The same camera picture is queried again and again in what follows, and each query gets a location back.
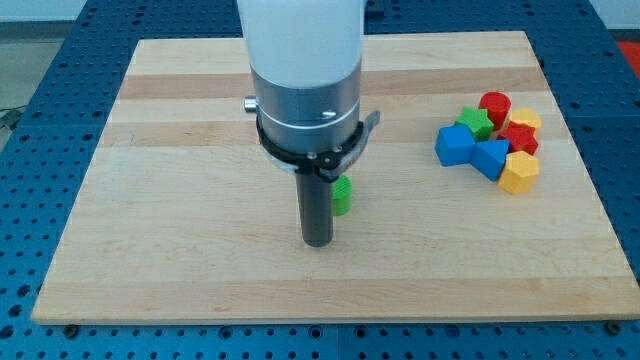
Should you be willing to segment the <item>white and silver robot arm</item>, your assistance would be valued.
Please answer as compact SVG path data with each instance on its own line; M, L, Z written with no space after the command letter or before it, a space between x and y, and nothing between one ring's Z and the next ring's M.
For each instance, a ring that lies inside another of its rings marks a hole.
M333 183L380 121L360 116L362 1L241 0L237 4L266 156L296 178L303 241L333 239Z

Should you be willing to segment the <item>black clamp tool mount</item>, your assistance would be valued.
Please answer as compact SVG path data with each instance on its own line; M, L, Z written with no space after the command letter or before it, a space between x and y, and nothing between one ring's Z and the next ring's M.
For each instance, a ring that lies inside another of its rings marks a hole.
M256 130L266 158L277 168L289 174L313 175L323 182L333 183L359 159L380 120L381 112L373 111L357 123L354 133L344 143L322 153L294 153L279 147L267 137L259 121L256 121Z

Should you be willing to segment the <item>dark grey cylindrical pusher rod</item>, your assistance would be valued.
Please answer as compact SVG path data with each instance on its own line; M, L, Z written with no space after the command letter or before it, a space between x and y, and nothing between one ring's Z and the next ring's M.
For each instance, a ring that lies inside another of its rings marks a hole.
M295 179L303 241L327 246L333 239L332 184L312 174L296 174Z

